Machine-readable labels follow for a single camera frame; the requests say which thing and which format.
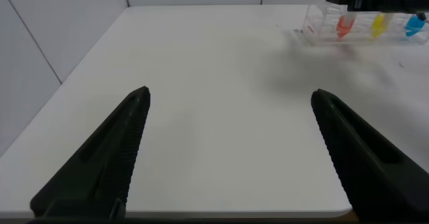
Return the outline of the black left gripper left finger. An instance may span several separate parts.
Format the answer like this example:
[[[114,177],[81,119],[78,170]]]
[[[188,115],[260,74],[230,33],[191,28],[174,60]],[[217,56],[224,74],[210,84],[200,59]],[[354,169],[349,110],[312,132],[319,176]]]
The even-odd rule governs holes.
[[[150,92],[129,93],[30,201],[36,217],[124,217]]]

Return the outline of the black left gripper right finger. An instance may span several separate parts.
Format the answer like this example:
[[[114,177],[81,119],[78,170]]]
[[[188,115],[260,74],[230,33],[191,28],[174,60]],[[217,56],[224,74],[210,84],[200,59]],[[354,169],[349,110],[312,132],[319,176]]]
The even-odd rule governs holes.
[[[428,173],[336,95],[311,107],[334,169],[362,222],[428,222]]]

